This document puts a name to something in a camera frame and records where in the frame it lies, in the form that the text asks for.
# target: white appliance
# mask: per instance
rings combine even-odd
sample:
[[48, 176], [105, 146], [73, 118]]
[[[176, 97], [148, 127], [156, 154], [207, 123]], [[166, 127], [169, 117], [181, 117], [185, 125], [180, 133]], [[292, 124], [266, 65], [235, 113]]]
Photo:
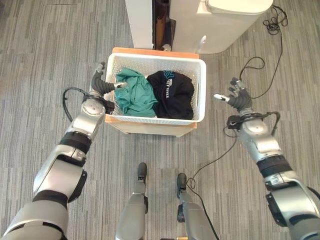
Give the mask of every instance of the white appliance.
[[214, 54], [226, 50], [273, 0], [171, 0], [176, 20], [172, 51]]

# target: teal shirt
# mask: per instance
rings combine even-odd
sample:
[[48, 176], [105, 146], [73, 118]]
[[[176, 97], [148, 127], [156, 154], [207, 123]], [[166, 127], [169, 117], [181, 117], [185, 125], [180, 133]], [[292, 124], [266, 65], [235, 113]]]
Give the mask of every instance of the teal shirt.
[[153, 105], [157, 103], [154, 89], [140, 72], [123, 67], [116, 75], [117, 82], [128, 86], [115, 90], [116, 101], [126, 116], [154, 117]]

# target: white laundry basket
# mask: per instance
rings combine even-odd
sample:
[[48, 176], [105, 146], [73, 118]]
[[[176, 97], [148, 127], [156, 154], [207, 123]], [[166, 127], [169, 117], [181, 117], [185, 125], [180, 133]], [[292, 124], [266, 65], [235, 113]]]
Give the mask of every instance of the white laundry basket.
[[142, 73], [145, 77], [161, 70], [170, 70], [184, 74], [192, 79], [194, 94], [191, 99], [193, 119], [169, 119], [156, 117], [125, 116], [117, 104], [114, 93], [105, 96], [113, 101], [115, 108], [112, 116], [119, 121], [161, 124], [161, 125], [190, 125], [198, 123], [205, 117], [206, 109], [206, 64], [201, 59], [143, 55], [131, 53], [113, 53], [109, 56], [106, 70], [106, 80], [116, 81], [116, 75], [122, 68], [130, 68]]

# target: gray carpet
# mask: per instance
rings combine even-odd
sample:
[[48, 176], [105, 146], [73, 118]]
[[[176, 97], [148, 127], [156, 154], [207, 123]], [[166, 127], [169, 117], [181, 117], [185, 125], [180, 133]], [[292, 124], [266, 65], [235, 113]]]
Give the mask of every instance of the gray carpet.
[[[35, 175], [69, 125], [61, 94], [69, 86], [89, 88], [94, 69], [113, 47], [133, 47], [124, 0], [1, 0], [0, 16], [0, 234], [32, 199]], [[257, 111], [280, 111], [276, 138], [303, 181], [320, 190], [320, 18], [319, 0], [277, 0], [286, 10], [283, 58], [268, 94], [254, 101]], [[266, 68], [243, 78], [252, 95], [268, 87], [280, 49], [279, 35], [262, 25], [270, 11], [228, 50], [203, 55], [207, 64], [205, 119], [198, 129], [175, 138], [125, 135], [103, 125], [88, 154], [88, 179], [81, 197], [69, 205], [70, 240], [111, 240], [133, 190], [136, 167], [148, 165], [145, 238], [185, 236], [176, 221], [176, 176], [187, 175], [226, 151], [233, 139], [223, 134], [236, 112], [212, 99], [227, 93], [228, 82], [245, 62], [262, 56]], [[81, 98], [70, 94], [71, 114]], [[265, 200], [255, 163], [239, 143], [196, 178], [222, 240], [285, 240]]]

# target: white furniture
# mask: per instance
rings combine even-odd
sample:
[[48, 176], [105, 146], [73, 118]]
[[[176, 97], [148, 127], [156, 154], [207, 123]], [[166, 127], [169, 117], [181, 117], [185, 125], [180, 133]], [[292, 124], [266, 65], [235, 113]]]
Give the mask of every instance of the white furniture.
[[[226, 50], [272, 5], [273, 0], [171, 0], [176, 20], [172, 51], [214, 54]], [[153, 48], [152, 0], [125, 0], [133, 45]]]
[[[172, 51], [214, 54], [226, 50], [273, 0], [171, 0], [176, 20]], [[203, 36], [206, 42], [199, 49]]]

